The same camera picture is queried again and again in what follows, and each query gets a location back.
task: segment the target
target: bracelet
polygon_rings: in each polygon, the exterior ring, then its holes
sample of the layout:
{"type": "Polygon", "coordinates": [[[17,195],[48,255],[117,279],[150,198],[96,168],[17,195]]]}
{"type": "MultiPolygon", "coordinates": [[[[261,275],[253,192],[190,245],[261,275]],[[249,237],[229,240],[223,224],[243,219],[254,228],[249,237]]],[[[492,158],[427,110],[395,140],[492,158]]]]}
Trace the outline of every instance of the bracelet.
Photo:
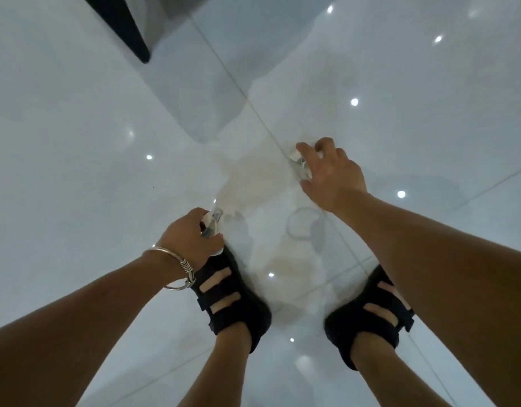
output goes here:
{"type": "Polygon", "coordinates": [[[179,291],[179,290],[188,289],[194,284],[196,279],[194,278],[194,271],[193,271],[193,268],[191,267],[191,265],[189,264],[189,261],[185,260],[184,258],[178,256],[176,253],[173,253],[164,247],[153,246],[151,248],[148,248],[148,250],[162,251],[163,253],[170,254],[172,257],[174,257],[176,260],[178,260],[178,262],[181,265],[181,268],[187,273],[187,280],[185,281],[185,284],[182,285],[181,287],[169,287],[169,286],[165,285],[164,288],[169,289],[169,290],[179,291]]]}

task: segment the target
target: person's right arm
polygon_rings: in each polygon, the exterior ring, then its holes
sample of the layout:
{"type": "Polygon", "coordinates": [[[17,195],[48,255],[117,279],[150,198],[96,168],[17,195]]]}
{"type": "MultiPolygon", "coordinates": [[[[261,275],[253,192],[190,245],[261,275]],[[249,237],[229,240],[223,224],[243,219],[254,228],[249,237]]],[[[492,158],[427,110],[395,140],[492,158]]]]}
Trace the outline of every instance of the person's right arm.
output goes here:
{"type": "Polygon", "coordinates": [[[305,193],[357,232],[494,403],[521,405],[521,252],[373,197],[330,138],[296,147],[313,176],[305,193]]]}

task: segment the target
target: person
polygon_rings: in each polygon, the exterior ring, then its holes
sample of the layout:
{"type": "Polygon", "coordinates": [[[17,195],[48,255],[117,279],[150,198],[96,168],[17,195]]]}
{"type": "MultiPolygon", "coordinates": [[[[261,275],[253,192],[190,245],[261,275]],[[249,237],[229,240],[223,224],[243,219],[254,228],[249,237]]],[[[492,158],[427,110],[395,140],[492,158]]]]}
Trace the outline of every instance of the person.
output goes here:
{"type": "MultiPolygon", "coordinates": [[[[521,252],[375,198],[331,138],[297,149],[312,172],[301,183],[304,192],[357,232],[382,266],[355,300],[325,320],[344,363],[362,374],[382,406],[447,405],[394,352],[398,331],[411,328],[416,312],[495,404],[521,405],[521,252]]],[[[192,289],[216,334],[179,405],[238,406],[245,365],[271,314],[226,247],[211,257],[224,240],[200,236],[205,213],[196,208],[172,223],[157,243],[161,250],[0,328],[0,405],[77,403],[142,307],[183,278],[168,250],[196,271],[192,289]]]]}

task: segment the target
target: black shoe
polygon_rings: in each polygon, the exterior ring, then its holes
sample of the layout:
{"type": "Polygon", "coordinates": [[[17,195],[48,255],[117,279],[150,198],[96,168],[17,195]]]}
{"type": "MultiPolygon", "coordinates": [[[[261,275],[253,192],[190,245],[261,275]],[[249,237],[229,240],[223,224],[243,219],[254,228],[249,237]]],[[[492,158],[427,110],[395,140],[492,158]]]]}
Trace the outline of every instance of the black shoe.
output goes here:
{"type": "Polygon", "coordinates": [[[380,281],[393,285],[381,265],[370,274],[362,293],[354,300],[339,307],[325,319],[325,333],[328,340],[340,351],[345,364],[357,370],[351,361],[351,347],[359,332],[370,332],[385,339],[394,348],[398,346],[400,330],[405,327],[409,332],[413,326],[413,310],[406,310],[404,304],[394,294],[377,287],[380,281]],[[398,318],[398,325],[393,326],[386,319],[365,310],[366,303],[377,304],[386,308],[398,318]]]}
{"type": "Polygon", "coordinates": [[[272,323],[272,313],[264,301],[245,285],[230,250],[225,246],[223,253],[210,257],[204,267],[195,273],[195,278],[196,281],[191,289],[198,296],[197,301],[200,308],[210,315],[210,328],[215,335],[219,334],[221,330],[243,321],[251,333],[250,352],[252,353],[260,338],[268,331],[272,323]],[[206,280],[227,267],[232,272],[228,277],[225,277],[219,284],[211,287],[205,293],[200,291],[200,286],[206,280]],[[230,306],[217,311],[215,314],[212,313],[210,306],[235,292],[240,293],[239,300],[234,301],[230,306]]]}

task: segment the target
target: tiled floor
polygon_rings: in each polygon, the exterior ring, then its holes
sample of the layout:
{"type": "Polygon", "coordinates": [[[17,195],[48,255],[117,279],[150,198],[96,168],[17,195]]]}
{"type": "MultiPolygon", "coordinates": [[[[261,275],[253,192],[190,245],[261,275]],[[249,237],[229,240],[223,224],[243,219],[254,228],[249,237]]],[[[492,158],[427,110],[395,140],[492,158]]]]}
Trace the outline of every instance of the tiled floor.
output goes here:
{"type": "MultiPolygon", "coordinates": [[[[216,198],[275,313],[244,405],[376,405],[322,320],[377,262],[285,154],[333,136],[374,195],[521,250],[521,0],[129,2],[148,65],[82,0],[0,0],[0,326],[216,198]]],[[[189,293],[148,304],[84,405],[178,402],[214,342],[189,293]]],[[[489,403],[422,322],[398,350],[489,403]]]]}

